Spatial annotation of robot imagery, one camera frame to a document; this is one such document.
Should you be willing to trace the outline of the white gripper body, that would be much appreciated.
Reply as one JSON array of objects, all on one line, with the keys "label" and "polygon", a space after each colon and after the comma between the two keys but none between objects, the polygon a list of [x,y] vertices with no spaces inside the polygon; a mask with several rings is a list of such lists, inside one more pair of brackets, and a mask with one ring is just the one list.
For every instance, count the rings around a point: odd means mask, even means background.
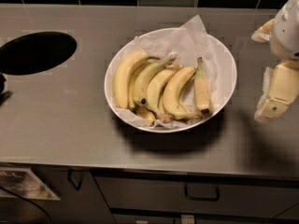
[{"label": "white gripper body", "polygon": [[282,59],[299,59],[299,0],[288,0],[274,18],[270,49]]}]

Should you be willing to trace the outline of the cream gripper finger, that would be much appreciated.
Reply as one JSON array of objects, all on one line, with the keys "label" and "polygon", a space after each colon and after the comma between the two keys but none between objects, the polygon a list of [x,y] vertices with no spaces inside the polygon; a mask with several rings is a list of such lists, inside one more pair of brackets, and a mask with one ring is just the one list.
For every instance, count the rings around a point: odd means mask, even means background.
[{"label": "cream gripper finger", "polygon": [[261,123],[283,115],[299,95],[299,62],[283,61],[263,73],[263,95],[257,104],[254,119]]},{"label": "cream gripper finger", "polygon": [[270,40],[271,28],[274,20],[269,20],[259,27],[251,36],[253,41],[265,43]]}]

